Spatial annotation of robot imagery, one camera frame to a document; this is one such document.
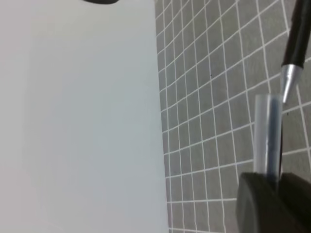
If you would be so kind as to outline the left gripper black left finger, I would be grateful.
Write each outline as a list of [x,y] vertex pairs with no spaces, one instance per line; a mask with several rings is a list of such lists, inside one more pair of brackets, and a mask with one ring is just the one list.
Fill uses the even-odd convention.
[[239,178],[236,218],[241,233],[277,232],[274,191],[263,175],[244,172]]

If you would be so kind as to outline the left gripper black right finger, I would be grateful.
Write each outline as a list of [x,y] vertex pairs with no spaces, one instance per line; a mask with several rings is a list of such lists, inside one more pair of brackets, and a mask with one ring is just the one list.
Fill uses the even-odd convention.
[[293,173],[283,173],[279,195],[295,219],[311,232],[311,183]]

